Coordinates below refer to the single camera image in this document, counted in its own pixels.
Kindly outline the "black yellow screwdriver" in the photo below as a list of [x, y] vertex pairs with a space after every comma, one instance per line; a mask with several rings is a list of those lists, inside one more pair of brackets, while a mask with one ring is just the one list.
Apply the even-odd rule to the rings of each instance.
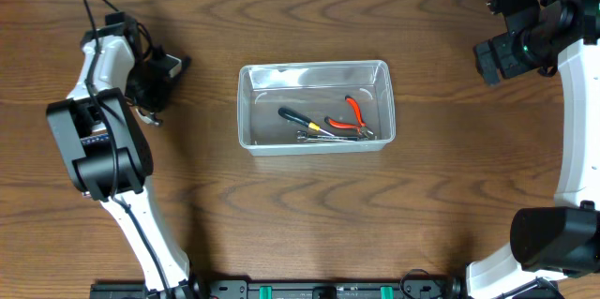
[[307, 116], [293, 111], [289, 108], [286, 107], [280, 107], [277, 111], [277, 113], [284, 119], [288, 120], [288, 121], [292, 121], [295, 122], [296, 124], [299, 124], [303, 127], [306, 127], [308, 129], [314, 130], [316, 132], [322, 133], [326, 136], [330, 136], [333, 137], [334, 134], [323, 129], [322, 127], [320, 127], [319, 125], [317, 125], [316, 123], [314, 123], [310, 118], [308, 118]]

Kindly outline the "silver combination wrench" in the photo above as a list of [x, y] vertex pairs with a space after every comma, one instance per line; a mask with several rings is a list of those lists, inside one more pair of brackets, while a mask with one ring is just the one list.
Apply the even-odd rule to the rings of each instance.
[[305, 131], [298, 130], [296, 139], [299, 142], [360, 142], [363, 138], [356, 136], [329, 136], [319, 134], [309, 134]]

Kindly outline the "small claw hammer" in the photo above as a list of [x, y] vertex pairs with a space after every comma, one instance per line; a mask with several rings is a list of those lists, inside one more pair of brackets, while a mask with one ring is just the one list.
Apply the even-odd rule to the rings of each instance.
[[170, 54], [160, 60], [147, 62], [140, 95], [134, 99], [136, 113], [144, 123], [155, 127], [162, 125], [158, 113], [168, 106], [174, 88], [180, 83], [190, 63], [188, 56], [180, 59]]

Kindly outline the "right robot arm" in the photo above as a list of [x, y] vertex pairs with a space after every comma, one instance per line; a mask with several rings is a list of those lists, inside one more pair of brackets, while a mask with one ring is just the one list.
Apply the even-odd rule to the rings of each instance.
[[532, 70], [558, 75], [562, 166], [550, 207], [515, 214], [507, 244], [465, 272], [467, 298], [559, 298], [599, 272], [599, 0], [490, 0], [506, 31], [473, 48], [488, 85]]

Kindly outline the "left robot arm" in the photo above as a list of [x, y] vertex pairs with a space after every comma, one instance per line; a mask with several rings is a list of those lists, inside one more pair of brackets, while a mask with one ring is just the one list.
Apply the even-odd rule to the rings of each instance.
[[48, 105], [47, 121], [73, 185], [111, 214], [136, 255], [142, 298], [200, 298], [188, 255], [167, 228], [154, 196], [154, 162], [140, 122], [157, 115], [188, 68], [154, 45], [123, 11], [86, 32], [84, 62], [67, 98]]

